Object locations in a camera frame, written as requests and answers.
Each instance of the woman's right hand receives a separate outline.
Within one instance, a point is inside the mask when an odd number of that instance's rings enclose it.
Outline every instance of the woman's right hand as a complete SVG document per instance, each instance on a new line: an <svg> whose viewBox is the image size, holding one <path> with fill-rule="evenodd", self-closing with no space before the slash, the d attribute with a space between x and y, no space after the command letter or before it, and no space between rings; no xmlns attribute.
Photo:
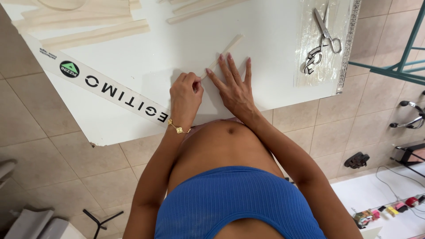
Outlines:
<svg viewBox="0 0 425 239"><path fill-rule="evenodd" d="M254 115L259 115L260 112L254 104L254 98L252 96L251 89L251 58L246 61L246 75L245 80L242 81L241 76L236 68L235 62L232 55L229 53L227 57L229 62L230 70L226 65L223 54L220 54L218 63L221 71L226 78L227 84L224 84L218 77L213 73L212 70L206 69L208 77L212 80L214 85L219 89L221 99L223 100L224 106L229 111L240 119L245 124Z"/></svg>

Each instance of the ribbed fabric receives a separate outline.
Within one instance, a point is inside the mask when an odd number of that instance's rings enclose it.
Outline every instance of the ribbed fabric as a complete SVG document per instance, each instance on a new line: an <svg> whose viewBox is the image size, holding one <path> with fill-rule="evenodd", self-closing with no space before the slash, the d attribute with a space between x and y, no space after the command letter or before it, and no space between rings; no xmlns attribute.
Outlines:
<svg viewBox="0 0 425 239"><path fill-rule="evenodd" d="M261 220L285 239L325 239L301 192L269 172L216 168L177 186L164 200L155 239L213 239L242 218Z"/></svg>

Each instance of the white table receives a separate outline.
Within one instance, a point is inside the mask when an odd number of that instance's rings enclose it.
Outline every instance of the white table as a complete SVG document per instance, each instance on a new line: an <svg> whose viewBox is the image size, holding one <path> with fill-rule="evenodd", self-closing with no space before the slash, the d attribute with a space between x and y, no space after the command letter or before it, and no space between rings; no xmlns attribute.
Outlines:
<svg viewBox="0 0 425 239"><path fill-rule="evenodd" d="M338 11L348 12L352 0L337 2ZM240 71L244 71L245 59L252 58L252 88L260 110L329 97L336 92L337 80L317 86L294 87L294 72L299 71L294 63L301 29L302 5L299 1L250 0L173 25L166 19L174 16L172 9L178 6L158 4L154 0L141 0L141 4L142 9L132 11L133 18L146 18L151 32L61 52L169 109L169 89L177 76L189 71L202 75L218 53L237 34L243 34L245 38L232 54L241 66ZM22 19L21 12L35 9L2 5L12 20ZM335 20L330 24L343 28L344 24L338 25L340 22ZM42 40L100 27L105 26L40 31L31 35ZM39 53L37 44L31 44L27 37L24 39L34 54ZM43 68L91 143L111 145L165 131L164 127ZM203 80L202 85L205 93L195 125L233 117L223 106L209 78Z"/></svg>

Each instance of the circular logo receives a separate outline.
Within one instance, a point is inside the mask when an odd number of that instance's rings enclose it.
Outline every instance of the circular logo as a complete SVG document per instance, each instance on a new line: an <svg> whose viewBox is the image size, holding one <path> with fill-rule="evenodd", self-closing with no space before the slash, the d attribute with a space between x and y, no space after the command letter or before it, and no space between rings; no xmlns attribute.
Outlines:
<svg viewBox="0 0 425 239"><path fill-rule="evenodd" d="M67 60L62 61L62 63L60 64L60 71L62 71L62 74L70 78L75 78L79 75L78 66L75 65L73 62Z"/></svg>

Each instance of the gold bracelet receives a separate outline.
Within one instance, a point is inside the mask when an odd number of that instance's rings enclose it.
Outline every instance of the gold bracelet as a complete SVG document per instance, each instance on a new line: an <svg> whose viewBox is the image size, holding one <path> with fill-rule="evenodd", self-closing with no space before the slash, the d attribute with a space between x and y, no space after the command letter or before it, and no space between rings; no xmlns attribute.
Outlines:
<svg viewBox="0 0 425 239"><path fill-rule="evenodd" d="M173 120L172 119L169 119L168 120L168 125L172 125L177 130L177 133L178 134L188 134L190 132L190 130L191 130L191 128L190 128L188 132L184 132L183 129L182 129L182 127L175 127L173 125Z"/></svg>

